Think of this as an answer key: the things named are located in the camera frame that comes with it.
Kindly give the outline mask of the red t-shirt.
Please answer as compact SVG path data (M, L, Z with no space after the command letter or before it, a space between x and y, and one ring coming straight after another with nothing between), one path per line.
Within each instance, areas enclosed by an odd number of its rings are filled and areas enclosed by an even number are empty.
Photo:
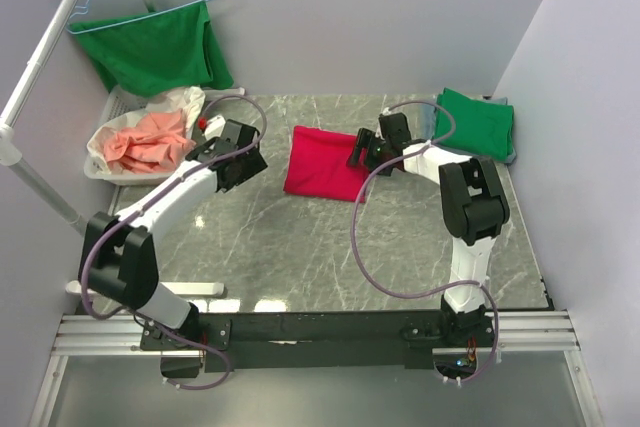
M350 166L352 134L295 126L283 190L297 196L355 202L368 171Z

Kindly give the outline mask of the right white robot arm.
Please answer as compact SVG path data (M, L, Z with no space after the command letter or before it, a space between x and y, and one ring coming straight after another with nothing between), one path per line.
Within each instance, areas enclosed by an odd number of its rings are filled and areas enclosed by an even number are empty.
M460 346L474 333L467 315L485 305L485 284L491 252L510 208L493 161L455 154L411 136L402 113L381 115L379 129L358 130L347 161L372 175L389 176L393 170L427 179L439 187L442 216L452 236L452 259L443 307L452 313L439 321L444 342Z

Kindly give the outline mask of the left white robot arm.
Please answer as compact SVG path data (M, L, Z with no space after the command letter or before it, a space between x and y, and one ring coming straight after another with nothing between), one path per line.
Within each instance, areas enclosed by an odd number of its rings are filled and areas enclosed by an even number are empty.
M178 169L142 200L87 224L78 281L90 290L161 324L176 348L200 337L199 311L159 280L156 244L173 223L205 198L225 193L267 168L259 129L228 120L219 136L196 146Z

